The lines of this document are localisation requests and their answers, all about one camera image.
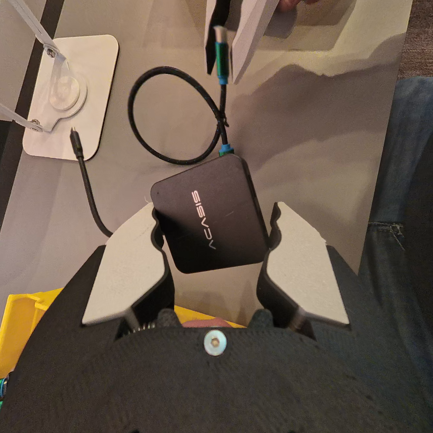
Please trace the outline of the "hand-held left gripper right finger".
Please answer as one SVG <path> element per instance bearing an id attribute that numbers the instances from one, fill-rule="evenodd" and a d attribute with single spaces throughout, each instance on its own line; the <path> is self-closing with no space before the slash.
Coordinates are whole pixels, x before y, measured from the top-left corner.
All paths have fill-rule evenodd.
<path id="1" fill-rule="evenodd" d="M 284 202 L 274 203 L 270 225 L 256 294 L 273 325 L 297 332 L 314 322 L 349 328 L 324 238 Z"/>

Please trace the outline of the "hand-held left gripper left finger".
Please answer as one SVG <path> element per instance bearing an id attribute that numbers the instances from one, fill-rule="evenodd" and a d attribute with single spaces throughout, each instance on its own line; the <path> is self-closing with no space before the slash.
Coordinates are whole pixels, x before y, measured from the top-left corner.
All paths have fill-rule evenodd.
<path id="1" fill-rule="evenodd" d="M 82 325 L 121 319 L 130 332 L 174 310 L 175 285 L 163 251 L 164 238 L 154 204 L 147 203 L 105 243 Z"/>

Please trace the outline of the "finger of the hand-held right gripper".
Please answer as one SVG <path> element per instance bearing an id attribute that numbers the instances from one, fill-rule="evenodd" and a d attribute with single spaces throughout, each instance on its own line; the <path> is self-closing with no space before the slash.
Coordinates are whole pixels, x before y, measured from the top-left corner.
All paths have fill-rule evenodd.
<path id="1" fill-rule="evenodd" d="M 207 0 L 204 30 L 204 49 L 207 74 L 211 75 L 216 61 L 216 35 L 214 26 L 226 23 L 226 1 Z"/>
<path id="2" fill-rule="evenodd" d="M 232 83 L 238 84 L 274 14 L 278 0 L 244 0 L 239 24 L 231 44 Z"/>

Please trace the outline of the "black usb adapter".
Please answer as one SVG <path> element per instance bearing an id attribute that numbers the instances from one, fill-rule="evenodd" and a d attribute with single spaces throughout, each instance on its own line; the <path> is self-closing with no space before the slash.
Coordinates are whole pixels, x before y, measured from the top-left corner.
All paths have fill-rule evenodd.
<path id="1" fill-rule="evenodd" d="M 183 274 L 261 263 L 268 233 L 248 165 L 221 155 L 150 190 L 173 262 Z"/>

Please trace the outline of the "yellow plastic bin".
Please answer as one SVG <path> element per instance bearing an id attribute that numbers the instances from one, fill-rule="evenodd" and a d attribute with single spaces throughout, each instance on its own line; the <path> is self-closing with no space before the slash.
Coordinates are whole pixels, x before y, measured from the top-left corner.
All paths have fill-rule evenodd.
<path id="1" fill-rule="evenodd" d="M 0 376 L 6 377 L 14 370 L 26 343 L 36 326 L 52 305 L 62 288 L 41 291 L 33 294 L 9 295 L 7 298 L 0 332 Z M 215 319 L 197 311 L 175 306 L 175 313 L 182 324 L 190 321 L 209 321 Z M 110 340 L 115 340 L 118 334 L 119 322 L 114 322 L 108 328 L 108 334 L 100 325 L 91 329 L 80 329 L 83 336 L 91 337 L 90 342 L 104 346 Z"/>

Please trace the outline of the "white tablet stand base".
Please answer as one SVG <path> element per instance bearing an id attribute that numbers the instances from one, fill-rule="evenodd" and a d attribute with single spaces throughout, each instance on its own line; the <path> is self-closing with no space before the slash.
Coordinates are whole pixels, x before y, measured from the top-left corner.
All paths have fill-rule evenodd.
<path id="1" fill-rule="evenodd" d="M 1 104 L 1 114 L 23 126 L 30 156 L 75 161 L 71 129 L 81 138 L 84 160 L 98 151 L 119 44 L 112 35 L 52 39 L 24 1 L 9 4 L 44 49 L 28 118 Z"/>

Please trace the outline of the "person's jeans leg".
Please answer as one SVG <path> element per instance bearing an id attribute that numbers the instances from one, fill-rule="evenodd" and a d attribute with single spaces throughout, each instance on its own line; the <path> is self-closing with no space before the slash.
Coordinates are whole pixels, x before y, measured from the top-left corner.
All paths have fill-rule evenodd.
<path id="1" fill-rule="evenodd" d="M 432 379 L 433 79 L 395 87 L 371 206 L 360 277 Z"/>

